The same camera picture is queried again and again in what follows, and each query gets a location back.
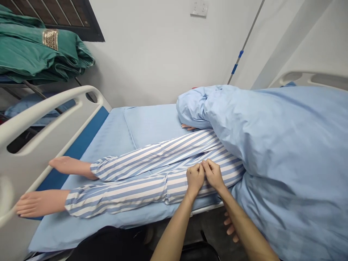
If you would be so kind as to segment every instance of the hospital bed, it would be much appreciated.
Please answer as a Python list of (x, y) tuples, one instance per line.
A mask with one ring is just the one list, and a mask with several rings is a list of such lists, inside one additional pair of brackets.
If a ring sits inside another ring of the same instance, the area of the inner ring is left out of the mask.
[[(344, 77), (294, 71), (282, 75), (270, 87), (285, 86), (289, 82), (337, 88), (348, 86)], [(97, 101), (87, 99), (88, 93), (93, 93)], [(7, 151), (7, 146), (23, 131), (71, 99), (76, 104), (19, 152)], [(128, 228), (171, 217), (178, 204), (151, 203), (135, 210), (102, 214), (91, 219), (79, 219), (62, 212), (42, 220), (19, 218), (14, 205), (27, 191), (72, 189), (91, 183), (83, 177), (64, 175), (52, 169), (48, 161), (54, 157), (66, 155), (93, 162), (184, 134), (187, 130), (181, 128), (175, 104), (112, 109), (92, 86), (57, 94), (0, 125), (0, 260), (22, 260), (28, 249), (51, 252), (74, 248), (106, 225)], [(194, 204), (192, 215), (220, 206), (222, 202), (216, 194), (200, 198)]]

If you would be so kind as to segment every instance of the blue striped pants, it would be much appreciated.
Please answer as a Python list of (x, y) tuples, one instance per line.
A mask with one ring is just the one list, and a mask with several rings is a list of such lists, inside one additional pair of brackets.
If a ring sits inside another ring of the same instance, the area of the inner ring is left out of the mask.
[[(212, 129), (200, 130), (96, 161), (91, 171), (105, 183), (71, 190), (65, 208), (72, 216), (90, 218), (151, 202), (180, 202), (187, 190), (187, 168), (208, 158), (220, 165), (227, 187), (238, 182), (245, 172), (242, 161), (223, 147)], [(205, 180), (198, 196), (211, 193), (214, 189)]]

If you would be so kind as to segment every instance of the electrical outlet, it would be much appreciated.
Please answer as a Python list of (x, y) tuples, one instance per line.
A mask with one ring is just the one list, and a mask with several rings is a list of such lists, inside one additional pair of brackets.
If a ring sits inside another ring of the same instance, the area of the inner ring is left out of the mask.
[(195, 16), (207, 17), (208, 1), (191, 0), (191, 14)]

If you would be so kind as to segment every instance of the human hand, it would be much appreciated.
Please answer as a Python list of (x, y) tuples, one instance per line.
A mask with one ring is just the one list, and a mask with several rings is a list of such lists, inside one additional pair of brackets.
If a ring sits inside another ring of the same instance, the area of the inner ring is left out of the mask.
[[(224, 221), (224, 225), (230, 225), (229, 228), (227, 229), (227, 235), (232, 235), (233, 232), (235, 231), (235, 227), (233, 226), (232, 221), (229, 217)], [(232, 240), (234, 243), (237, 243), (239, 241), (238, 235), (235, 234)]]
[(197, 128), (195, 128), (195, 127), (191, 127), (191, 126), (188, 126), (188, 125), (186, 125), (186, 124), (181, 124), (181, 127), (182, 127), (182, 128), (187, 128), (188, 131), (192, 131), (192, 130), (194, 130), (194, 129), (197, 129)]
[(203, 168), (206, 172), (206, 176), (209, 184), (216, 190), (226, 188), (224, 180), (222, 179), (222, 174), (220, 166), (213, 162), (211, 159), (207, 161), (202, 161)]
[(203, 166), (199, 163), (187, 169), (186, 172), (188, 188), (187, 192), (190, 194), (193, 199), (198, 195), (199, 190), (204, 183), (204, 169)]

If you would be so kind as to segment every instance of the green cloth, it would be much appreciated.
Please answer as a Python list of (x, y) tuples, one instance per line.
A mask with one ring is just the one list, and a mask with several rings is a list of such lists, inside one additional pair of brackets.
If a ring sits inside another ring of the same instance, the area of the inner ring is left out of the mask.
[[(47, 33), (56, 38), (45, 37)], [(17, 83), (23, 80), (35, 85), (66, 82), (95, 63), (75, 33), (45, 29), (39, 19), (15, 15), (2, 5), (0, 50), (0, 75)]]

